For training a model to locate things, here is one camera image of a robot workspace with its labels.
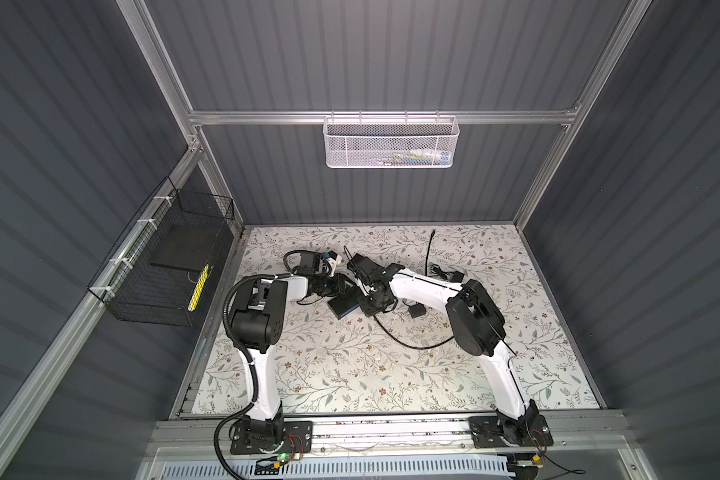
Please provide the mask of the black network switch blue ports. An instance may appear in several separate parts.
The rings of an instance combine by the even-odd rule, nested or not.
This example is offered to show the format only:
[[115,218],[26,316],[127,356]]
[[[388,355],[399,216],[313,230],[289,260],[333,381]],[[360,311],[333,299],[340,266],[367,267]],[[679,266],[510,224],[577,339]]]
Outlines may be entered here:
[[354,286],[328,301],[328,307],[337,319],[342,319],[359,307],[361,290]]

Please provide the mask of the black power adapter with cable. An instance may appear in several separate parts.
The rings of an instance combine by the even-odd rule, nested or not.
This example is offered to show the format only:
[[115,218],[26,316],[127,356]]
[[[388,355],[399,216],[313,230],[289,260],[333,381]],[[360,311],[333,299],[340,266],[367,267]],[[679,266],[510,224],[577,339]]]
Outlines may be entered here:
[[422,317],[427,313],[426,307],[419,303],[415,302],[410,305],[407,305],[408,313],[412,318],[418,318]]

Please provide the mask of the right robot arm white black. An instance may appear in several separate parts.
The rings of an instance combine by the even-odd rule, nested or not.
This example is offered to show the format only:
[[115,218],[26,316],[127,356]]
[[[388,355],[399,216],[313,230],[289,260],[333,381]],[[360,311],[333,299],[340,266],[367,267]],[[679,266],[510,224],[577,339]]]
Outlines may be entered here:
[[531,427],[539,409],[512,365],[515,353],[505,341],[504,316],[479,281],[447,282],[396,263],[383,267],[360,254],[351,258],[348,268],[360,285],[359,306],[367,317],[386,311],[400,300],[445,314],[457,345],[480,361],[502,426],[515,430]]

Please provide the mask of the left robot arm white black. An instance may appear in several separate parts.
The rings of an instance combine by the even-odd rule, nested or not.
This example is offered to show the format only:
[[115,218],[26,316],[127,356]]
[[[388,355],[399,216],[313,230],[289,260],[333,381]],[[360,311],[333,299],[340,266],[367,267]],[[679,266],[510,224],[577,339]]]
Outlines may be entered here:
[[334,298],[348,290],[349,281],[337,271],[342,257],[334,251],[291,251],[296,266],[282,273],[248,275],[225,294],[222,326],[245,366],[247,405],[232,418],[239,435],[250,444],[272,450],[285,435],[282,401],[275,384],[273,350],[284,326],[286,307],[310,296]]

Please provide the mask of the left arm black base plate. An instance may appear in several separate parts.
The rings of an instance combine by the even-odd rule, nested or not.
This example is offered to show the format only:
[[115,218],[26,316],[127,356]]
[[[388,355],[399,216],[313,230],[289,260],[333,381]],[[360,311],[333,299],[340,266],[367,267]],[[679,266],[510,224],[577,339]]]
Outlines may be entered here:
[[229,433],[233,455],[309,453],[314,424],[310,421],[243,419]]

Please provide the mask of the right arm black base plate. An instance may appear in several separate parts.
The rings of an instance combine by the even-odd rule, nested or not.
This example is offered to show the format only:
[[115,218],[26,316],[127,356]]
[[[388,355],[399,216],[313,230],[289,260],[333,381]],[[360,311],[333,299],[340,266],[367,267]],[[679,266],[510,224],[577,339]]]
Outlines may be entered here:
[[531,423],[503,419],[498,415],[468,418],[469,432],[476,448],[528,447],[546,448],[554,439],[544,416]]

